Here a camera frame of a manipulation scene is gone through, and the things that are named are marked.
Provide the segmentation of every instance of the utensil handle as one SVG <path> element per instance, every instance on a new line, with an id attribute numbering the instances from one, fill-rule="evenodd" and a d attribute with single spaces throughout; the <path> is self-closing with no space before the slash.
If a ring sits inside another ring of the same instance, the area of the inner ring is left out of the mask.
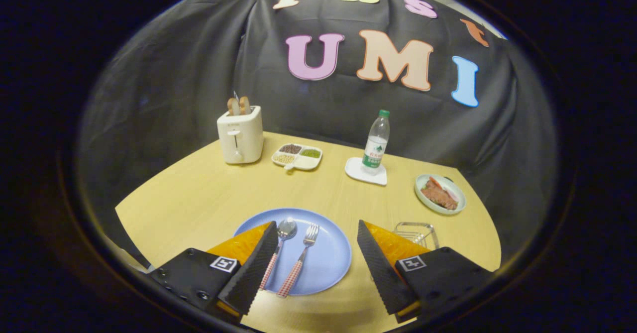
<path id="1" fill-rule="evenodd" d="M 285 282 L 281 286 L 279 292 L 277 292 L 277 297 L 287 297 L 290 290 L 292 289 L 292 286 L 294 286 L 294 283 L 296 282 L 296 278 L 299 276 L 302 266 L 303 263 L 301 261 L 297 261 L 296 263 L 294 263 L 294 267 L 292 268 L 290 274 L 285 279 Z"/>
<path id="2" fill-rule="evenodd" d="M 272 258 L 270 258 L 270 263 L 268 263 L 268 268 L 266 269 L 266 274 L 263 276 L 261 280 L 261 286 L 259 286 L 259 290 L 263 290 L 268 283 L 268 278 L 270 278 L 270 274 L 272 273 L 272 269 L 275 267 L 275 263 L 277 262 L 278 254 L 273 254 Z"/>
<path id="3" fill-rule="evenodd" d="M 296 161 L 296 158 L 291 163 L 285 165 L 283 168 L 288 171 L 292 170 L 294 168 L 294 161 Z"/>

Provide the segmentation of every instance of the bowl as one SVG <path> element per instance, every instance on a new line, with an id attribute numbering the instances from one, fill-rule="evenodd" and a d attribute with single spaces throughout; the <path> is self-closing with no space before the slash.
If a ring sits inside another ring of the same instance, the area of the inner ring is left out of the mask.
<path id="1" fill-rule="evenodd" d="M 456 197 L 458 197 L 458 207 L 455 210 L 448 210 L 446 208 L 443 208 L 430 199 L 427 199 L 427 197 L 423 195 L 423 193 L 421 192 L 421 188 L 423 188 L 427 184 L 427 181 L 429 181 L 430 177 L 433 177 L 436 181 L 438 181 L 440 183 L 440 186 L 442 186 L 445 190 L 453 193 Z M 416 191 L 416 196 L 423 202 L 423 204 L 442 215 L 455 215 L 462 211 L 467 205 L 467 199 L 464 197 L 464 193 L 462 192 L 462 190 L 460 190 L 460 188 L 456 186 L 453 181 L 444 176 L 436 174 L 420 175 L 416 178 L 416 183 L 414 183 L 414 191 Z"/>

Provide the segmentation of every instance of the toaster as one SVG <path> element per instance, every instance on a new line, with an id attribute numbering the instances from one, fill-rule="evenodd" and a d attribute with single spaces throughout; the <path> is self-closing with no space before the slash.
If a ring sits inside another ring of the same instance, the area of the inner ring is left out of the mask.
<path id="1" fill-rule="evenodd" d="M 223 160 L 229 164 L 253 163 L 263 151 L 261 107 L 250 106 L 245 115 L 229 115 L 226 111 L 216 120 Z"/>

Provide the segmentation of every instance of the blue letter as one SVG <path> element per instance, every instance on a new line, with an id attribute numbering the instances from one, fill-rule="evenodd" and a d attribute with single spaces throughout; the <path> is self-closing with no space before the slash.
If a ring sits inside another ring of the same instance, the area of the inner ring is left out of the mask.
<path id="1" fill-rule="evenodd" d="M 451 97 L 465 106 L 477 107 L 476 72 L 478 72 L 478 66 L 459 56 L 453 56 L 453 62 L 458 66 L 458 88 L 451 93 Z"/>

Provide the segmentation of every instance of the divided plate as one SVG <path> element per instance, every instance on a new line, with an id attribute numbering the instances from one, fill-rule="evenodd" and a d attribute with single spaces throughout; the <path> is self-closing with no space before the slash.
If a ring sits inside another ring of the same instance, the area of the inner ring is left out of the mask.
<path id="1" fill-rule="evenodd" d="M 295 146 L 301 147 L 301 149 L 296 154 L 280 151 L 285 145 L 295 145 Z M 311 156 L 301 155 L 301 152 L 305 150 L 318 151 L 319 152 L 318 158 L 312 158 Z M 292 159 L 291 161 L 285 162 L 284 160 L 280 160 L 282 156 L 290 156 Z M 321 158 L 323 158 L 323 150 L 319 149 L 318 147 L 300 145 L 300 144 L 294 144 L 294 143 L 287 143 L 287 144 L 281 145 L 281 147 L 279 147 L 278 150 L 275 151 L 274 154 L 272 154 L 273 163 L 277 165 L 281 165 L 282 167 L 284 167 L 285 165 L 289 163 L 293 163 L 294 168 L 298 168 L 301 170 L 312 170 L 313 168 L 316 168 L 319 165 Z"/>

